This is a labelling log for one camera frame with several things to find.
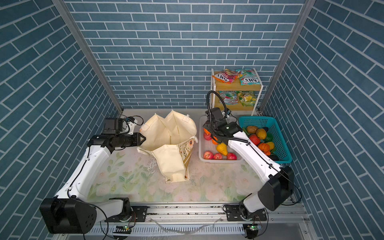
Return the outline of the cream canvas grocery bag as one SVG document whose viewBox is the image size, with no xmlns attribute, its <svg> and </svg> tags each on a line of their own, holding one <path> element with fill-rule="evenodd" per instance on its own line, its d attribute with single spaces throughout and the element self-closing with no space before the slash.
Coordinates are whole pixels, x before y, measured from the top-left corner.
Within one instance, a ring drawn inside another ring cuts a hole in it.
<svg viewBox="0 0 384 240">
<path fill-rule="evenodd" d="M 163 118 L 154 114 L 139 133 L 146 140 L 138 147 L 138 152 L 156 159 L 167 183 L 190 179 L 188 166 L 198 138 L 196 124 L 189 115 L 171 111 Z"/>
</svg>

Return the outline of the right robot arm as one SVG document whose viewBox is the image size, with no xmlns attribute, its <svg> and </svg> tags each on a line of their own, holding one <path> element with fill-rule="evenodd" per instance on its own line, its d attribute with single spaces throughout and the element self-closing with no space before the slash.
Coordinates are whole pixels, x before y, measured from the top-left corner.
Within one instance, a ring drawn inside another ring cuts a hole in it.
<svg viewBox="0 0 384 240">
<path fill-rule="evenodd" d="M 204 129 L 236 151 L 262 181 L 263 186 L 257 193 L 248 195 L 239 203 L 241 216 L 248 220 L 259 210 L 276 210 L 294 192 L 293 170 L 271 160 L 237 123 L 228 123 L 219 108 L 208 109 L 206 115 L 208 119 L 203 125 Z"/>
</svg>

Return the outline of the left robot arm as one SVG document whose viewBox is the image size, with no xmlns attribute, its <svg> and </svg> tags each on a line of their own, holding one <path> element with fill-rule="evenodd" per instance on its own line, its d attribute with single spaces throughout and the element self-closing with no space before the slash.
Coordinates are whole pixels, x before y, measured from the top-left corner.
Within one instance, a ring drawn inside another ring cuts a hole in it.
<svg viewBox="0 0 384 240">
<path fill-rule="evenodd" d="M 95 223 L 110 217 L 129 222 L 133 209 L 128 198 L 113 198 L 93 204 L 87 201 L 87 197 L 97 173 L 113 151 L 138 147 L 145 141 L 146 137 L 141 133 L 92 136 L 81 162 L 64 186 L 40 205 L 48 231 L 51 234 L 86 234 Z"/>
</svg>

